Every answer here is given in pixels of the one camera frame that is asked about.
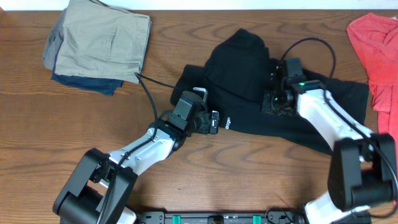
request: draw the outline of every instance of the table surface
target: table surface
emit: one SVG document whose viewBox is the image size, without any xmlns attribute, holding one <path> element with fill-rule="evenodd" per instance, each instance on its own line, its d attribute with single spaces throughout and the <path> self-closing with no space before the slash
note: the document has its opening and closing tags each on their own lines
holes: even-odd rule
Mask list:
<svg viewBox="0 0 398 224">
<path fill-rule="evenodd" d="M 295 41 L 319 37 L 336 51 L 335 77 L 367 82 L 346 33 L 368 11 L 140 11 L 152 30 L 143 74 L 175 84 L 186 64 L 204 65 L 239 28 L 262 37 L 279 58 Z M 394 16 L 398 11 L 375 11 Z M 114 96 L 50 80 L 42 53 L 60 12 L 0 12 L 0 223 L 57 223 L 52 204 L 82 155 L 119 149 L 153 122 L 142 87 L 124 83 Z M 327 74 L 327 48 L 308 42 L 290 57 Z M 171 89 L 146 82 L 157 111 L 172 109 Z M 377 130 L 370 106 L 366 125 Z M 330 157 L 281 138 L 220 129 L 193 135 L 170 158 L 143 173 L 129 204 L 145 209 L 259 212 L 297 208 L 327 190 Z M 373 212 L 388 212 L 385 205 Z M 397 223 L 398 216 L 374 223 Z"/>
</svg>

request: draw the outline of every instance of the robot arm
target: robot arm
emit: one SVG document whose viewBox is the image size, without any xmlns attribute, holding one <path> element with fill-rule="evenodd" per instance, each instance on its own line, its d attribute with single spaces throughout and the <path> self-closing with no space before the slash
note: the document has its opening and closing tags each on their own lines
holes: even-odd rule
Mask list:
<svg viewBox="0 0 398 224">
<path fill-rule="evenodd" d="M 397 198 L 393 176 L 380 155 L 359 133 L 351 129 L 324 99 L 324 86 L 318 80 L 308 81 L 298 58 L 285 60 L 278 68 L 275 93 L 265 92 L 265 113 L 300 115 L 308 120 L 333 150 L 328 178 L 328 192 L 305 206 L 305 222 L 329 224 L 343 220 Z M 326 91 L 329 103 L 348 122 L 374 141 L 387 156 L 396 173 L 394 140 L 388 134 L 374 134 L 355 121 Z M 361 170 L 361 162 L 373 162 L 371 170 Z"/>
<path fill-rule="evenodd" d="M 168 120 L 157 122 L 155 138 L 132 152 L 120 165 L 114 179 L 114 190 L 107 192 L 110 195 L 101 223 L 133 224 L 136 214 L 126 204 L 138 175 L 177 151 L 192 133 L 218 132 L 219 115 L 217 111 L 207 111 L 207 91 L 203 88 L 194 88 L 193 91 L 182 93 Z M 150 139 L 154 125 L 149 126 L 143 137 L 117 151 L 107 154 L 97 149 L 88 151 L 57 197 L 53 212 L 68 223 L 95 224 L 105 197 L 87 186 L 87 182 L 99 182 L 108 187 L 124 154 Z"/>
</svg>

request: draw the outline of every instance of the pocket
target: pocket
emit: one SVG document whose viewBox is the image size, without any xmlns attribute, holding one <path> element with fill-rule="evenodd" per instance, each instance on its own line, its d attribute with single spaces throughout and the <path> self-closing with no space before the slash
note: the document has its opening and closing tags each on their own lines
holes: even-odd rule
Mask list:
<svg viewBox="0 0 398 224">
<path fill-rule="evenodd" d="M 64 31 L 67 44 L 74 54 L 86 55 L 105 62 L 109 61 L 111 56 L 111 44 L 115 36 L 116 26 L 102 29 L 96 26 L 64 26 Z"/>
<path fill-rule="evenodd" d="M 45 43 L 43 60 L 46 59 L 47 54 L 51 51 L 51 46 L 57 37 L 57 32 L 59 30 L 59 21 L 55 24 L 55 26 L 51 29 L 49 36 L 47 37 L 47 42 Z"/>
<path fill-rule="evenodd" d="M 140 63 L 141 59 L 134 56 L 134 44 L 128 30 L 115 26 L 108 61 L 116 63 Z"/>
</svg>

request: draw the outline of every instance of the black cable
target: black cable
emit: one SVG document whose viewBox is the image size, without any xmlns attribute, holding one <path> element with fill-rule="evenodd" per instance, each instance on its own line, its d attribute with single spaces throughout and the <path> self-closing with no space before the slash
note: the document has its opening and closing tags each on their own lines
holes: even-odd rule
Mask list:
<svg viewBox="0 0 398 224">
<path fill-rule="evenodd" d="M 148 98 L 149 98 L 149 101 L 150 101 L 150 103 L 151 103 L 151 105 L 152 105 L 152 109 L 154 110 L 154 115 L 155 115 L 154 133 L 152 134 L 152 136 L 151 136 L 148 140 L 144 141 L 143 143 L 139 144 L 138 146 L 136 146 L 136 147 L 132 148 L 131 150 L 129 150 L 128 152 L 126 152 L 126 153 L 123 155 L 122 159 L 118 162 L 118 164 L 117 164 L 117 166 L 116 166 L 116 168 L 115 168 L 115 170 L 114 170 L 114 173 L 113 173 L 113 175 L 112 175 L 112 179 L 111 179 L 111 181 L 109 182 L 108 191 L 107 191 L 107 193 L 106 193 L 106 195 L 105 195 L 104 202 L 103 202 L 103 206 L 101 207 L 101 210 L 100 210 L 100 212 L 99 212 L 99 217 L 98 217 L 98 219 L 97 219 L 96 224 L 100 224 L 101 221 L 102 221 L 102 219 L 103 219 L 103 217 L 104 217 L 104 214 L 105 214 L 105 211 L 106 211 L 106 206 L 108 205 L 108 201 L 109 201 L 110 195 L 111 195 L 112 192 L 113 192 L 113 187 L 114 187 L 114 182 L 115 182 L 116 176 L 117 176 L 117 174 L 118 174 L 118 172 L 119 172 L 119 170 L 120 170 L 120 167 L 121 167 L 121 165 L 123 164 L 123 162 L 124 162 L 135 150 L 137 150 L 137 149 L 139 149 L 140 147 L 142 147 L 142 146 L 146 145 L 147 143 L 151 142 L 151 141 L 154 140 L 154 138 L 156 137 L 158 117 L 157 117 L 157 112 L 156 112 L 156 107 L 155 107 L 154 100 L 152 99 L 152 96 L 150 95 L 150 93 L 149 93 L 147 87 L 145 86 L 144 82 L 142 82 L 142 80 L 141 80 L 141 78 L 140 78 L 140 75 L 139 75 L 138 73 L 135 73 L 135 75 L 136 75 L 136 77 L 138 78 L 139 82 L 141 83 L 143 89 L 144 89 L 145 92 L 147 93 L 147 96 L 148 96 Z"/>
<path fill-rule="evenodd" d="M 166 87 L 169 87 L 169 88 L 175 88 L 175 86 L 172 86 L 172 85 L 169 85 L 169 84 L 165 84 L 165 83 L 156 81 L 156 80 L 151 79 L 151 78 L 149 78 L 149 77 L 146 77 L 146 76 L 144 76 L 144 75 L 141 75 L 141 74 L 138 74 L 138 75 L 139 75 L 141 78 L 145 78 L 146 80 L 149 80 L 149 81 L 151 81 L 151 82 L 157 83 L 157 84 L 159 84 L 159 85 L 166 86 Z"/>
<path fill-rule="evenodd" d="M 269 220 L 268 212 L 271 211 L 272 209 L 275 209 L 275 208 L 280 209 L 278 206 L 272 206 L 271 208 L 268 208 L 268 210 L 266 211 L 266 214 L 265 214 L 265 217 L 268 219 L 268 222 L 271 223 L 271 224 L 276 224 L 276 223 L 274 223 L 273 221 Z M 293 224 L 293 220 L 288 216 L 288 214 L 284 210 L 283 210 L 283 212 L 285 213 L 286 218 L 290 221 L 290 223 L 286 223 L 286 224 Z"/>
<path fill-rule="evenodd" d="M 286 52 L 283 54 L 282 58 L 280 61 L 283 61 L 283 59 L 285 59 L 287 53 L 292 50 L 293 47 L 295 47 L 297 44 L 304 42 L 306 40 L 315 40 L 315 41 L 319 41 L 323 44 L 325 44 L 330 52 L 331 52 L 331 56 L 333 57 L 333 66 L 331 68 L 331 72 L 329 74 L 329 78 L 328 80 L 325 82 L 325 89 L 323 91 L 323 98 L 325 100 L 325 103 L 330 107 L 330 109 L 335 112 L 337 114 L 337 116 L 339 116 L 352 130 L 356 131 L 359 135 L 362 136 L 363 139 L 365 139 L 369 145 L 372 146 L 372 148 L 380 155 L 381 159 L 387 164 L 389 172 L 391 173 L 392 177 L 393 177 L 393 181 L 394 181 L 394 187 L 396 188 L 396 190 L 398 191 L 398 180 L 397 180 L 397 176 L 395 171 L 393 170 L 391 163 L 388 161 L 387 156 L 379 149 L 379 147 L 369 138 L 367 137 L 361 130 L 359 130 L 355 124 L 351 123 L 350 121 L 348 121 L 339 111 L 336 110 L 336 108 L 330 103 L 329 98 L 326 97 L 326 91 L 328 89 L 328 82 L 330 79 L 332 79 L 333 74 L 335 72 L 335 68 L 336 68 L 336 55 L 335 55 L 335 51 L 333 50 L 333 48 L 330 46 L 330 44 L 328 44 L 328 42 L 318 39 L 318 38 L 314 38 L 314 37 L 309 37 L 309 38 L 305 38 L 302 40 L 297 41 L 296 43 L 294 43 L 292 46 L 290 46 Z M 389 218 L 391 217 L 393 214 L 395 214 L 395 212 L 398 210 L 398 205 L 395 204 L 394 205 L 394 209 L 392 210 L 392 212 L 388 213 L 387 215 L 371 215 L 371 217 L 373 218 Z"/>
</svg>

